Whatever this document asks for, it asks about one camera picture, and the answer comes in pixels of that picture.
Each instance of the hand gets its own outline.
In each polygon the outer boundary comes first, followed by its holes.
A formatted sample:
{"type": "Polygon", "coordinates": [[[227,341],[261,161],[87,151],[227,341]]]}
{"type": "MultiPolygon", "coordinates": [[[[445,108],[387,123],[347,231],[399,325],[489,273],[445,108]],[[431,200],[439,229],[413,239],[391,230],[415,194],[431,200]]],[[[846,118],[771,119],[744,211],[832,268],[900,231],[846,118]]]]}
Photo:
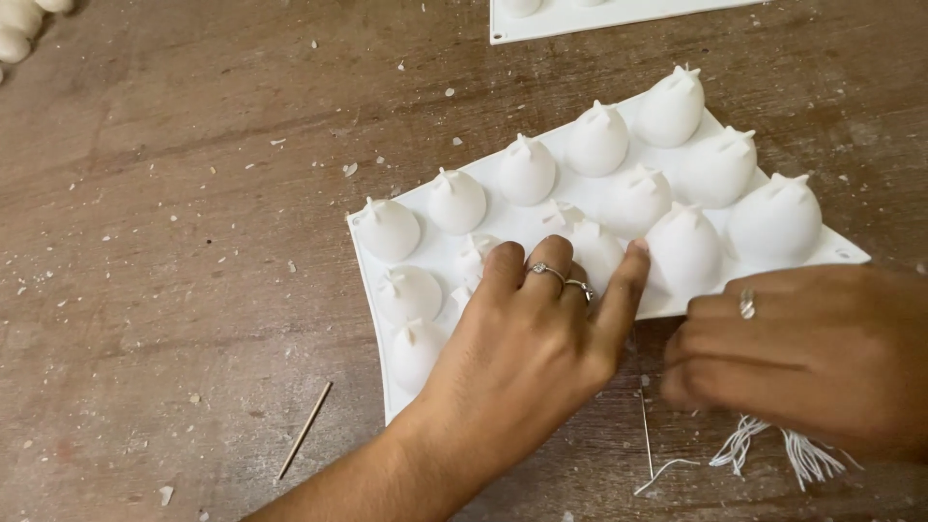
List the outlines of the hand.
{"type": "MultiPolygon", "coordinates": [[[[573,255],[569,241],[550,236],[527,266],[545,262],[586,281],[573,255]]],[[[446,457],[480,485],[539,448],[614,377],[650,267],[645,248],[631,244],[587,315],[579,287],[561,288],[551,273],[526,275],[524,258],[514,242],[490,253],[429,381],[384,434],[446,457]]]]}
{"type": "Polygon", "coordinates": [[[844,450],[928,460],[928,281],[813,267],[690,301],[667,345],[664,397],[750,413],[844,450]],[[756,315],[741,317],[754,290],[756,315]]]}

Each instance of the wooden table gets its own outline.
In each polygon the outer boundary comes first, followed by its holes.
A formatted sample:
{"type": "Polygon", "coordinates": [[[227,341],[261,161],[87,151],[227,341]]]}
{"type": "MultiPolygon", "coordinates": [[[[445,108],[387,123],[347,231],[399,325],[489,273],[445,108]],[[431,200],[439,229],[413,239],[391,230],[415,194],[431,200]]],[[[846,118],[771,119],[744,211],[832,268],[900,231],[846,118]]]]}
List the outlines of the wooden table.
{"type": "MultiPolygon", "coordinates": [[[[811,174],[829,225],[925,271],[923,2],[781,0],[503,46],[487,16],[485,0],[89,0],[5,67],[0,518],[233,521],[368,440],[380,366],[344,215],[677,63],[702,67],[722,122],[758,131],[768,172],[811,174]]],[[[638,327],[655,384],[677,325],[638,327]]],[[[803,494],[772,431],[744,480],[681,466],[635,498],[637,379],[627,365],[455,520],[926,518],[925,469],[870,463],[803,494]]],[[[736,417],[674,414],[655,384],[656,463],[705,463],[736,417]]]]}

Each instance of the silver ring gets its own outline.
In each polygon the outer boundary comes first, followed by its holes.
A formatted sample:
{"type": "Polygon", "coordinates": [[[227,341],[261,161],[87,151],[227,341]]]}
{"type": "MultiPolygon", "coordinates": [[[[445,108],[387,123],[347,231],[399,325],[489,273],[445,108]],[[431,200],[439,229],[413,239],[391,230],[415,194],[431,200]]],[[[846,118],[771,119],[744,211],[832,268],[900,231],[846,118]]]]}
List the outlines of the silver ring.
{"type": "Polygon", "coordinates": [[[544,263],[535,263],[525,273],[527,274],[528,272],[534,272],[536,274],[544,274],[545,272],[550,272],[558,276],[558,279],[561,280],[561,291],[562,292],[564,291],[564,285],[567,284],[567,280],[564,279],[564,276],[562,276],[559,271],[555,270],[554,268],[549,267],[548,265],[544,263]]]}
{"type": "Polygon", "coordinates": [[[741,316],[746,320],[754,318],[757,313],[756,308],[754,308],[754,290],[745,288],[741,291],[741,303],[738,309],[741,311],[741,316]]]}
{"type": "Polygon", "coordinates": [[[593,287],[590,285],[577,281],[577,280],[567,280],[564,284],[572,284],[573,286],[579,286],[580,290],[583,290],[583,296],[586,299],[586,305],[589,306],[593,302],[593,298],[596,297],[596,292],[593,291],[593,287]]]}

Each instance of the fingernail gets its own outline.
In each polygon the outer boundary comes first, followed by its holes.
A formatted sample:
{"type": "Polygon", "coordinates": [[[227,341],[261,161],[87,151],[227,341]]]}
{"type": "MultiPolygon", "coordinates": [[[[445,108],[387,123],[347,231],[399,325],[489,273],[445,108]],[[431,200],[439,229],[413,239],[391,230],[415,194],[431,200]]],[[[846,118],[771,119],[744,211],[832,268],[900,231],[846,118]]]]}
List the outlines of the fingernail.
{"type": "Polygon", "coordinates": [[[638,238],[636,240],[633,240],[630,244],[634,244],[635,246],[637,246],[638,248],[640,248],[641,250],[645,252],[648,252],[650,250],[650,248],[648,248],[648,242],[644,241],[644,238],[638,238]]]}

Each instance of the needle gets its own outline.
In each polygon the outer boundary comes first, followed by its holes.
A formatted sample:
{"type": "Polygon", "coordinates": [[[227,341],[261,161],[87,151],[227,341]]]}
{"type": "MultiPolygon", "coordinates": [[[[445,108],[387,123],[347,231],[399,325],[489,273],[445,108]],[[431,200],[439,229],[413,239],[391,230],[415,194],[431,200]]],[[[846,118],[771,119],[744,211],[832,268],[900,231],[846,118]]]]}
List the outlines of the needle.
{"type": "Polygon", "coordinates": [[[654,479],[654,460],[651,457],[651,434],[648,433],[648,410],[644,404],[644,386],[641,384],[641,350],[638,348],[638,337],[635,335],[635,328],[632,328],[632,346],[635,348],[635,362],[638,365],[638,398],[641,399],[641,418],[644,420],[644,441],[648,445],[648,469],[651,471],[651,479],[654,479]]]}
{"type": "Polygon", "coordinates": [[[306,419],[306,424],[303,426],[303,431],[300,432],[300,436],[293,441],[293,448],[290,449],[290,455],[287,457],[287,461],[284,462],[283,467],[280,468],[280,475],[277,476],[277,480],[280,480],[284,477],[284,474],[287,473],[287,469],[290,468],[290,464],[293,463],[293,457],[296,456],[297,450],[299,450],[300,446],[303,444],[303,440],[306,438],[306,432],[308,432],[309,427],[313,425],[313,421],[319,414],[319,408],[322,408],[322,401],[326,399],[326,395],[329,394],[329,390],[331,388],[332,383],[326,383],[326,388],[322,390],[322,395],[320,395],[319,400],[316,401],[313,412],[309,414],[309,419],[306,419]]]}

